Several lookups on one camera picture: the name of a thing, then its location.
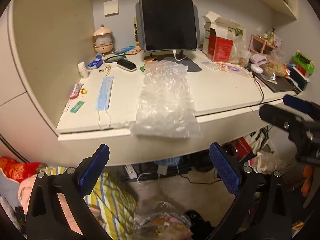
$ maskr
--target face mask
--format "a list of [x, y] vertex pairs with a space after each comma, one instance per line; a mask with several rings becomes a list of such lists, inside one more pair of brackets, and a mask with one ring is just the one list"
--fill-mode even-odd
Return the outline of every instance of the face mask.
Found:
[[113, 76], [103, 78], [95, 111], [103, 111], [109, 108], [113, 78]]

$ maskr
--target light switch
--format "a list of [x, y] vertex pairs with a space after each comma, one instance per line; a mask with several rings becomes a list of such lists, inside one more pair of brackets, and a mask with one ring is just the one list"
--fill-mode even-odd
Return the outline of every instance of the light switch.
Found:
[[118, 0], [108, 1], [103, 3], [104, 15], [109, 15], [119, 12]]

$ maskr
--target yellow striped fabric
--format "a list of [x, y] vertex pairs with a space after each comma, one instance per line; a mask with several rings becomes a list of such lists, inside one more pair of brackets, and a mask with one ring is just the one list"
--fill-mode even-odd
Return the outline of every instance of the yellow striped fabric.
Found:
[[[47, 175], [62, 174], [65, 167], [47, 167]], [[100, 175], [90, 195], [84, 197], [89, 207], [100, 210], [99, 222], [113, 240], [128, 240], [132, 234], [135, 199], [113, 183], [107, 172]]]

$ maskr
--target power strip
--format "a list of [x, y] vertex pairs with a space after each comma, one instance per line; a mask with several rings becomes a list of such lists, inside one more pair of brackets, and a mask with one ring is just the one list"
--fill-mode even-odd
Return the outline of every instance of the power strip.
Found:
[[131, 164], [126, 165], [125, 170], [127, 171], [130, 179], [136, 179], [138, 177], [136, 171], [134, 170], [134, 168]]

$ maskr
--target desk surface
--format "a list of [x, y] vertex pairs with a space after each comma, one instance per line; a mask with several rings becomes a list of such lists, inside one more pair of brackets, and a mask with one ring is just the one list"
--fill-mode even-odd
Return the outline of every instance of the desk surface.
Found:
[[[261, 101], [261, 93], [252, 78], [208, 68], [201, 64], [208, 61], [208, 58], [199, 50], [185, 51], [185, 55], [202, 68], [200, 72], [188, 73], [196, 116], [253, 106]], [[136, 64], [137, 71], [129, 72], [119, 67], [112, 68], [109, 76], [114, 76], [114, 81], [107, 112], [98, 113], [94, 110], [106, 72], [90, 71], [87, 79], [80, 80], [88, 93], [80, 94], [78, 98], [72, 100], [69, 110], [61, 116], [57, 131], [71, 133], [121, 128], [135, 121], [138, 97], [143, 87], [143, 73], [140, 71], [140, 67], [143, 66], [143, 57], [144, 52], [127, 55], [127, 59]], [[267, 87], [262, 87], [262, 90], [265, 95], [263, 102], [281, 99], [285, 94], [295, 95], [293, 91], [273, 93]], [[76, 114], [71, 113], [70, 109], [80, 100], [85, 102], [84, 105]]]

